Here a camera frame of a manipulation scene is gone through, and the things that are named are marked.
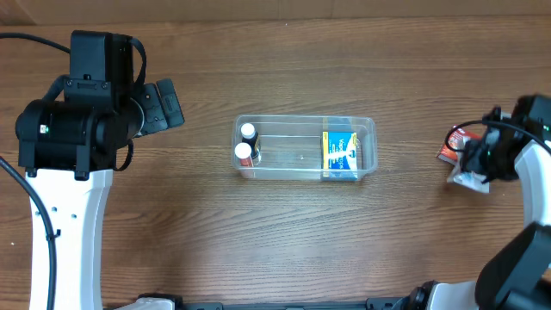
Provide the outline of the white blue medicine box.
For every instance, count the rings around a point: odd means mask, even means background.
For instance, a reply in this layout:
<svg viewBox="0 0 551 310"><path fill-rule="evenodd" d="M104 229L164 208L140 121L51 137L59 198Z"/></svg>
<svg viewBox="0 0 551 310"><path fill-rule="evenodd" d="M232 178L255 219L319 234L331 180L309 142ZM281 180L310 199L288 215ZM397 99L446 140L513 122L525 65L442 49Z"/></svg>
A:
<svg viewBox="0 0 551 310"><path fill-rule="evenodd" d="M490 183L485 183L486 177L472 171L462 171L457 164L447 178L448 183L455 183L473 191L489 194Z"/></svg>

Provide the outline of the black bottle white cap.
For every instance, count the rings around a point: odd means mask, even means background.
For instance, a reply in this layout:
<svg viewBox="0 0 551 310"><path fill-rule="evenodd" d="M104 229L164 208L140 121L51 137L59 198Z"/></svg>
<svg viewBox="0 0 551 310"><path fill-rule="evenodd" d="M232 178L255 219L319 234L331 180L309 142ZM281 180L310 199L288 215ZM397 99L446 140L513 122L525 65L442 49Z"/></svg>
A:
<svg viewBox="0 0 551 310"><path fill-rule="evenodd" d="M257 158L260 154L259 133L251 123L245 123L240 128L242 142L251 147L251 157Z"/></svg>

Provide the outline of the red medicine box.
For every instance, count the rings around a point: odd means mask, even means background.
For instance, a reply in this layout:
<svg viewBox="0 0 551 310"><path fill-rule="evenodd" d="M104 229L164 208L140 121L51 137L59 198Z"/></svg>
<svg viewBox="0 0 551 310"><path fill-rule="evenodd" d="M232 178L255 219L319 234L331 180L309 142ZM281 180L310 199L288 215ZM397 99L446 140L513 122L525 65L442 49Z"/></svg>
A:
<svg viewBox="0 0 551 310"><path fill-rule="evenodd" d="M438 152L436 157L449 164L457 164L458 155L456 152L450 150L449 146L454 149L461 149L461 146L459 146L459 142L463 142L464 139L479 140L480 138L480 135L460 128L451 134L448 139L448 143L442 144L440 151Z"/></svg>

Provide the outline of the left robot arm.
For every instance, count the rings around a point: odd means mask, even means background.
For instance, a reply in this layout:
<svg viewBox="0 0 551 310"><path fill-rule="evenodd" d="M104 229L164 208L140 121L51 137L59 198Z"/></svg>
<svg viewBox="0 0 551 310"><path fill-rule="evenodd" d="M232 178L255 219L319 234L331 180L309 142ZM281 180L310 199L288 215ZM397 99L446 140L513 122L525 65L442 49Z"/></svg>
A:
<svg viewBox="0 0 551 310"><path fill-rule="evenodd" d="M173 83L147 83L135 69L141 42L128 35L76 30L67 74L18 116L16 180L30 198L33 309L99 309L102 226L117 153L139 137L180 127Z"/></svg>

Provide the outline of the clear plastic container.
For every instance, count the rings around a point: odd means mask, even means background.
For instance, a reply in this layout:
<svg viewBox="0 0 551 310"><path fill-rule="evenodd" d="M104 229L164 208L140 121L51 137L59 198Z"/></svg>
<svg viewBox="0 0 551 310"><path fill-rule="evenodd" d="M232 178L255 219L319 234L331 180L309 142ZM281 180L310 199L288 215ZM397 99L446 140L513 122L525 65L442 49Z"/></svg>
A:
<svg viewBox="0 0 551 310"><path fill-rule="evenodd" d="M263 180L347 181L322 178L321 140L324 131L357 134L357 179L378 167L375 122L368 117L335 115L240 115L234 122L232 146L242 142L240 128L251 123L259 133L260 154L254 166L232 165L243 177Z"/></svg>

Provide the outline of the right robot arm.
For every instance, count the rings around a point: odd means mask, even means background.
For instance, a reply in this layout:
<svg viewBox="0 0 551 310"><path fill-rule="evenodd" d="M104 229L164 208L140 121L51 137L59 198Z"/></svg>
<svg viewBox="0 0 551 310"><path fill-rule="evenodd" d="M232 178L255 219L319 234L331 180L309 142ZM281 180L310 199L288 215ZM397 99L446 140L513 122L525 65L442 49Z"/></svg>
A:
<svg viewBox="0 0 551 310"><path fill-rule="evenodd" d="M426 282L397 309L550 310L550 98L520 96L511 112L495 107L476 122L485 132L451 148L455 173L518 183L522 226L474 280Z"/></svg>

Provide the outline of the orange bottle white cap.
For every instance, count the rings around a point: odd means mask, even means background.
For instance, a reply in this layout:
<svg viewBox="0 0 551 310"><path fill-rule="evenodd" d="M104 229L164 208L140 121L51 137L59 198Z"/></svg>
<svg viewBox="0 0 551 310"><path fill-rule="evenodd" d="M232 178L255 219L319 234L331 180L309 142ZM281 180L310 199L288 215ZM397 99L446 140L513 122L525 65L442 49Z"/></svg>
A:
<svg viewBox="0 0 551 310"><path fill-rule="evenodd" d="M240 166L252 168L254 166L252 159L252 148L248 143L241 142L234 147L235 157L238 159Z"/></svg>

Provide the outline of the blue yellow VapoDrops box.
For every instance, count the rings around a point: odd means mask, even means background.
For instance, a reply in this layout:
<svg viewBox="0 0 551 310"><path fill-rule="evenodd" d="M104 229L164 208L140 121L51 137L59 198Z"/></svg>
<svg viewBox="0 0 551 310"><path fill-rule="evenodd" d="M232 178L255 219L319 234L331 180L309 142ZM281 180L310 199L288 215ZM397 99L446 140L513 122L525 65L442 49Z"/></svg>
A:
<svg viewBox="0 0 551 310"><path fill-rule="evenodd" d="M357 134L324 131L321 140L322 178L355 181L357 179Z"/></svg>

